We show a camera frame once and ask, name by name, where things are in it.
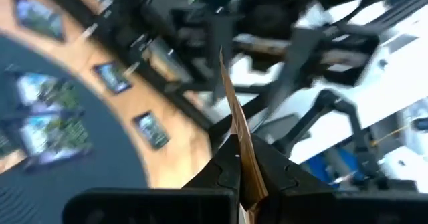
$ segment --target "card image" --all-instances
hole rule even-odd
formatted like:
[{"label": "card image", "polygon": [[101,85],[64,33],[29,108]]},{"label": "card image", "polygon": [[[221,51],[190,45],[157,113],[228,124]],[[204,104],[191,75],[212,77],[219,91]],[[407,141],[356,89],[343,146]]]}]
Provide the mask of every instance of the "card image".
[{"label": "card image", "polygon": [[16,79],[21,103],[33,113],[74,110],[80,107],[71,83],[45,74],[24,72]]},{"label": "card image", "polygon": [[36,0],[13,1],[15,16],[21,26],[57,41],[65,41],[59,13]]},{"label": "card image", "polygon": [[119,94],[132,87],[121,69],[114,63],[101,64],[95,66],[94,69],[107,87],[115,94]]},{"label": "card image", "polygon": [[40,114],[19,121],[19,135],[33,168],[87,155],[92,145],[82,121],[60,114]]},{"label": "card image", "polygon": [[147,112],[135,117],[134,123],[153,148],[162,148],[169,141],[168,135],[160,126],[152,112]]},{"label": "card image", "polygon": [[25,160],[25,153],[0,130],[0,174]]}]

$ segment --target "black mat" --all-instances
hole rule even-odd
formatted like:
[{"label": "black mat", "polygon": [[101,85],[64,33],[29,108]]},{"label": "black mat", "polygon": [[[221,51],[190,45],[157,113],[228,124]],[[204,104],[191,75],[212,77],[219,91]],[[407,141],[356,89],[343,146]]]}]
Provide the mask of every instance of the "black mat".
[{"label": "black mat", "polygon": [[50,169],[27,173],[17,165],[0,174],[0,216],[8,210],[8,215],[2,216],[8,219],[7,224],[61,223],[66,201],[92,187],[147,187],[134,146],[100,99],[51,60],[17,42],[0,36],[0,49],[0,117],[15,110],[14,105],[2,98],[11,91],[3,71],[11,64],[25,71],[67,78],[75,85],[84,108],[82,120],[94,146],[90,156]]}]

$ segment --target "curved wooden table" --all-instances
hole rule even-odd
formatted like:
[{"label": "curved wooden table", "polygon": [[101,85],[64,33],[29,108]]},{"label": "curved wooden table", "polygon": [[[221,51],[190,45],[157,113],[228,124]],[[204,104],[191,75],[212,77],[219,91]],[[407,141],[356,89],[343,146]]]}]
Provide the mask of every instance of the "curved wooden table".
[{"label": "curved wooden table", "polygon": [[[182,187],[211,158],[206,133],[136,74],[128,77],[133,84],[131,89],[116,96],[111,94],[95,75],[92,67],[95,64],[111,62],[114,58],[97,43],[83,39],[81,35],[84,29],[53,1],[38,1],[61,13],[66,35],[65,43],[53,41],[18,26],[13,15],[12,0],[0,0],[1,31],[24,41],[34,51],[57,60],[116,113],[138,151],[151,187]],[[175,78],[159,59],[153,57],[151,60],[152,65],[161,74],[169,79]],[[132,123],[133,117],[149,110],[154,113],[170,136],[169,142],[160,150],[153,150]]]}]

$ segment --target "card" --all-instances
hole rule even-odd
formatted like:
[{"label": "card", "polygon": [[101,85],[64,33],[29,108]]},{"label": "card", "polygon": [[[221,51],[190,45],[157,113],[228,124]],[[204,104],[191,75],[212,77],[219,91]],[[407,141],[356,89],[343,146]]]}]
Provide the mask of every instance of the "card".
[{"label": "card", "polygon": [[169,141],[168,135],[152,112],[135,117],[134,123],[153,148],[160,149]]},{"label": "card", "polygon": [[21,105],[32,113],[81,108],[74,86],[67,80],[33,72],[13,72],[13,76]]},{"label": "card", "polygon": [[22,27],[56,41],[65,42],[59,13],[37,0],[13,0],[15,18]]},{"label": "card", "polygon": [[19,145],[13,144],[3,130],[0,130],[0,174],[26,159]]},{"label": "card", "polygon": [[106,63],[94,66],[95,72],[114,94],[119,94],[132,87],[125,78],[123,71],[115,63]]},{"label": "card", "polygon": [[6,122],[28,155],[29,170],[86,156],[92,150],[82,121],[71,112],[18,115]]}]

